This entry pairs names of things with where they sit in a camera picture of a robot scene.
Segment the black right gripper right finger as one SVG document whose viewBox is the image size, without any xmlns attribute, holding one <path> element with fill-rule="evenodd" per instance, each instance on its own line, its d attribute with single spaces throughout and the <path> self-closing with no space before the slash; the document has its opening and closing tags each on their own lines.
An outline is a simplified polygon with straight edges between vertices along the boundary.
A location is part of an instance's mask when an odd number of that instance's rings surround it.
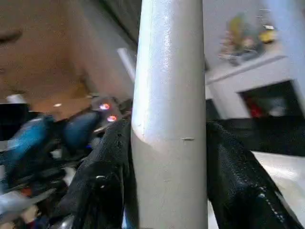
<svg viewBox="0 0 305 229">
<path fill-rule="evenodd" d="M 206 123 L 207 196 L 220 229 L 301 229 L 267 171 L 220 124 Z"/>
</svg>

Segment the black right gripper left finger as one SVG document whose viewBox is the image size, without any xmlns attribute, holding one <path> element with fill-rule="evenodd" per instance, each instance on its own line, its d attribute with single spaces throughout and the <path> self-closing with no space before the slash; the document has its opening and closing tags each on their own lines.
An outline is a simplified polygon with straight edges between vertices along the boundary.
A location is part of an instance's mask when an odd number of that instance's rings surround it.
<svg viewBox="0 0 305 229">
<path fill-rule="evenodd" d="M 104 133 L 77 169 L 57 205 L 57 228 L 120 229 L 130 176 L 131 120 L 121 119 Z"/>
</svg>

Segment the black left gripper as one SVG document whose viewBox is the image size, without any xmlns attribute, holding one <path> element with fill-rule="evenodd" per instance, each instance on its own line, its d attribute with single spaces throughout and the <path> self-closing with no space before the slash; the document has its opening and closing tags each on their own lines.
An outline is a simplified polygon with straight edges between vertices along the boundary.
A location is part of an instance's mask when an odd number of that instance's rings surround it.
<svg viewBox="0 0 305 229">
<path fill-rule="evenodd" d="M 36 207 L 49 215 L 80 164 L 84 150 L 101 120 L 98 111 L 75 116 L 64 125 L 62 143 L 68 150 L 53 148 L 44 152 L 49 140 L 49 116 L 40 115 L 26 122 L 0 153 L 0 214 L 19 216 Z"/>
</svg>

